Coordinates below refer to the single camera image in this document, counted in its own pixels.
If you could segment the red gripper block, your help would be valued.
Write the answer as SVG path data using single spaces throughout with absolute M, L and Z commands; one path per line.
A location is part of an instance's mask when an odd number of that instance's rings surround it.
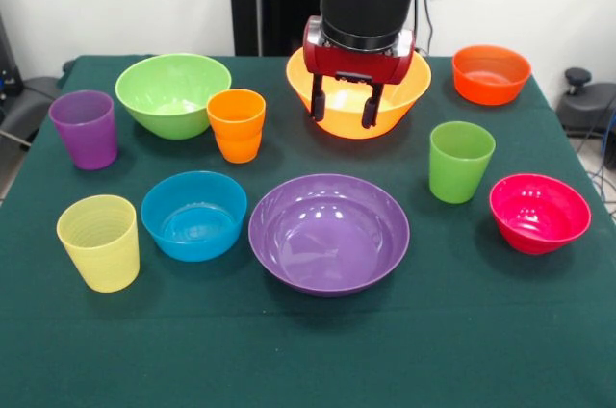
M 362 52 L 335 45 L 321 28 L 321 17 L 308 18 L 303 35 L 303 59 L 307 70 L 313 73 L 310 116 L 320 122 L 324 118 L 326 96 L 322 90 L 323 76 L 370 79 L 372 93 L 364 105 L 362 127 L 376 125 L 384 85 L 400 84 L 406 76 L 413 58 L 414 35 L 403 28 L 395 43 L 384 51 Z

